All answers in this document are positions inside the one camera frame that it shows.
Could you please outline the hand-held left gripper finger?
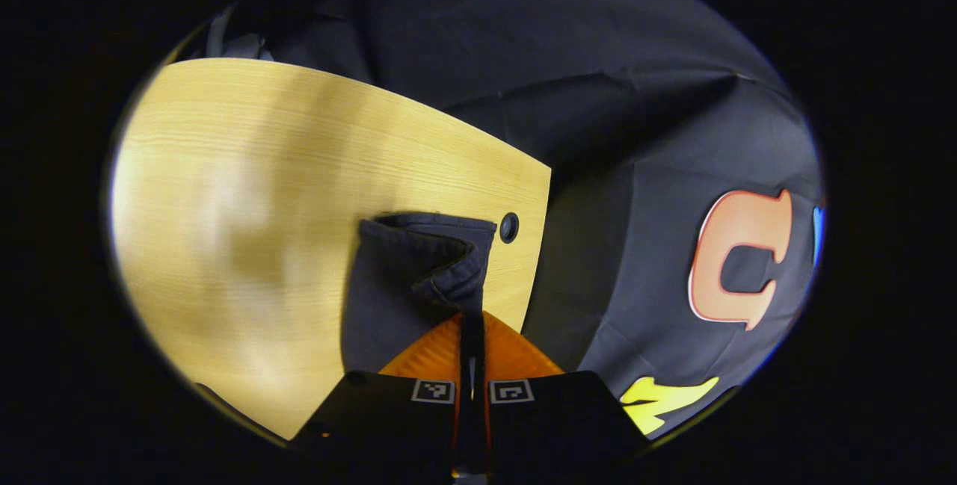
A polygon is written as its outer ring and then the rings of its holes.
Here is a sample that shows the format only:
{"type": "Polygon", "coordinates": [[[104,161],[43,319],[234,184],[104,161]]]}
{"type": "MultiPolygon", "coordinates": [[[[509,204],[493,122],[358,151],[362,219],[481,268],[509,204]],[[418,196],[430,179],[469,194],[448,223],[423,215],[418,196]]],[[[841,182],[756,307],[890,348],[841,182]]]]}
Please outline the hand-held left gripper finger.
{"type": "Polygon", "coordinates": [[[473,475],[477,481],[587,481],[649,442],[591,371],[554,365],[491,315],[473,318],[473,475]]]}
{"type": "Polygon", "coordinates": [[[290,445],[342,481],[450,481],[473,383],[474,329],[458,314],[379,372],[346,373],[290,445]]]}

